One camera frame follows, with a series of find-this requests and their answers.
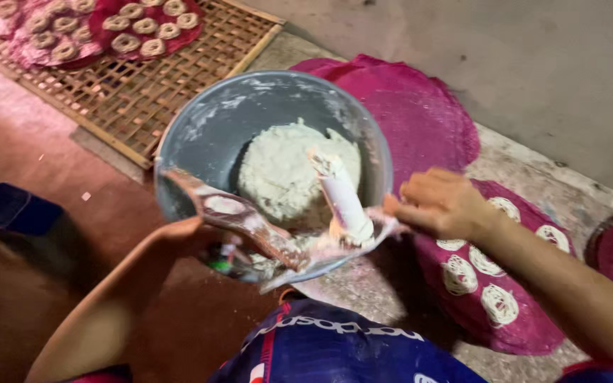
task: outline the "woven bamboo mat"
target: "woven bamboo mat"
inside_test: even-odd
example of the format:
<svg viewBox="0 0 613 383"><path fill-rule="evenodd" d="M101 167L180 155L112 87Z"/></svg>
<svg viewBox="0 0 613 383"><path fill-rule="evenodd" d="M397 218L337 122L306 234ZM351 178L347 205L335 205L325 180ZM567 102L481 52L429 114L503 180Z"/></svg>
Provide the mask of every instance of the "woven bamboo mat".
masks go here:
<svg viewBox="0 0 613 383"><path fill-rule="evenodd" d="M209 85L242 72L285 23L233 0L198 4L206 13L202 34L168 57L104 57L79 70L25 70L0 40L0 72L148 169L176 111Z"/></svg>

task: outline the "fingers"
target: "fingers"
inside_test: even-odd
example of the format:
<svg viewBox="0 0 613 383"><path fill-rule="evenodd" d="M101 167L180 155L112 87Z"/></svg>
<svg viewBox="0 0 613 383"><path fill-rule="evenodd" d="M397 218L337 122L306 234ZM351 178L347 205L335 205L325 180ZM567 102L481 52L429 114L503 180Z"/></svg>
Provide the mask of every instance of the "fingers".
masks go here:
<svg viewBox="0 0 613 383"><path fill-rule="evenodd" d="M394 194L387 193L382 200L382 211L384 211L384 213L387 215L394 216L399 205L400 203Z"/></svg>
<svg viewBox="0 0 613 383"><path fill-rule="evenodd" d="M430 230L435 228L439 214L438 210L433 208L402 205L391 194L385 195L382 208L386 214L395 216L401 222Z"/></svg>
<svg viewBox="0 0 613 383"><path fill-rule="evenodd" d="M443 195L440 185L424 181L417 182L417 178L415 183L401 185L401 196L414 205L440 205Z"/></svg>
<svg viewBox="0 0 613 383"><path fill-rule="evenodd" d="M433 231L438 218L438 210L433 208L399 205L394 216L401 222Z"/></svg>

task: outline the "white dough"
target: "white dough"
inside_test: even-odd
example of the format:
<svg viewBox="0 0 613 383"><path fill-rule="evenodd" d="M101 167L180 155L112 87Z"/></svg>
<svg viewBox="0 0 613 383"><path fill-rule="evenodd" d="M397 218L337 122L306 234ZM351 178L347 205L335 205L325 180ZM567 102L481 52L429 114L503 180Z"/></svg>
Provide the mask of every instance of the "white dough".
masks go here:
<svg viewBox="0 0 613 383"><path fill-rule="evenodd" d="M448 250L448 251L458 250L462 248L463 246L465 246L465 243L467 242L465 242L462 239L438 239L437 240L437 246L439 246L440 248L444 250Z"/></svg>
<svg viewBox="0 0 613 383"><path fill-rule="evenodd" d="M512 291L507 292L493 283L481 291L481 306L486 310L491 326L495 328L513 323L519 316L519 305Z"/></svg>
<svg viewBox="0 0 613 383"><path fill-rule="evenodd" d="M567 236L554 226L542 225L536 230L536 235L550 243L554 243L558 249L564 251L565 253L568 253L571 249L569 247L569 240L567 239Z"/></svg>
<svg viewBox="0 0 613 383"><path fill-rule="evenodd" d="M520 217L519 209L515 206L507 198L503 197L493 197L488 199L488 203L493 205L496 209L500 209L504 211L511 220L515 222L522 222L522 218Z"/></svg>
<svg viewBox="0 0 613 383"><path fill-rule="evenodd" d="M441 268L446 291L453 295L463 295L477 290L479 283L470 262L453 254L446 263L441 264Z"/></svg>
<svg viewBox="0 0 613 383"><path fill-rule="evenodd" d="M332 129L330 138L297 123L272 126L252 140L238 178L241 196L252 200L269 221L283 228L328 228L332 213L307 156L310 149L337 155L358 189L361 153Z"/></svg>

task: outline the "bowl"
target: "bowl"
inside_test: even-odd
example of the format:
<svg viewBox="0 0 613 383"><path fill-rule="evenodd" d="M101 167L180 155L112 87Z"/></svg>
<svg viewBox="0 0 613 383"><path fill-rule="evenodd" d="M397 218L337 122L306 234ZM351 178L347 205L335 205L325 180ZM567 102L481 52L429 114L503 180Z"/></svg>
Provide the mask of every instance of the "bowl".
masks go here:
<svg viewBox="0 0 613 383"><path fill-rule="evenodd" d="M220 81L186 104L163 137L155 161L155 193L171 222L195 214L190 199L160 174L177 166L238 194L238 173L251 140L271 126L331 128L358 143L363 206L379 205L392 190L392 158L375 119L349 93L321 78L289 70L250 72Z"/></svg>

